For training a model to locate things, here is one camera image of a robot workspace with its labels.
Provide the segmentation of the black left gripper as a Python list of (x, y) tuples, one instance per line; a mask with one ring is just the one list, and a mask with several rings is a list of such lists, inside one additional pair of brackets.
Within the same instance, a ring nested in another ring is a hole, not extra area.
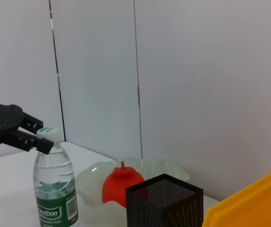
[(23, 112), (17, 105), (0, 104), (0, 144), (6, 143), (26, 152), (36, 148), (41, 153), (49, 154), (54, 142), (19, 131), (19, 127), (25, 130), (39, 130), (43, 128), (43, 121)]

